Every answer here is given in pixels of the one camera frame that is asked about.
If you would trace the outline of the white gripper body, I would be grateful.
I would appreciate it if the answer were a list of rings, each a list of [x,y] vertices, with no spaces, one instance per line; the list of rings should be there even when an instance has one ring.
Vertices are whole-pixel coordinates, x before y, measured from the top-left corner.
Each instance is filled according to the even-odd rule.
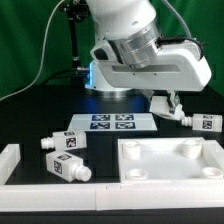
[[[115,88],[167,91],[202,91],[211,79],[205,57],[195,43],[163,45],[152,62],[131,69],[114,61],[99,61],[106,81]]]

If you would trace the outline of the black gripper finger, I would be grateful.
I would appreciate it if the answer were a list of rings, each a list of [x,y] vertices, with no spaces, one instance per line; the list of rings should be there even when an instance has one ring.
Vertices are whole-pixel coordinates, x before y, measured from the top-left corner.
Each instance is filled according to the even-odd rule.
[[[180,104],[180,98],[175,91],[168,92],[168,99],[169,111],[174,114],[176,107]]]
[[[142,89],[141,94],[148,100],[151,101],[154,95],[154,91],[151,89]]]

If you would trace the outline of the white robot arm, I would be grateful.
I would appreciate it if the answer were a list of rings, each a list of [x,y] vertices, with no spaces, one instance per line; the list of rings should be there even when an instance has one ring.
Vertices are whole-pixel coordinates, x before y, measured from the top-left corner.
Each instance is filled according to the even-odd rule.
[[[178,91],[201,91],[211,70],[201,43],[191,36],[164,37],[149,0],[86,0],[95,27],[88,89],[120,94],[165,90],[175,108]]]

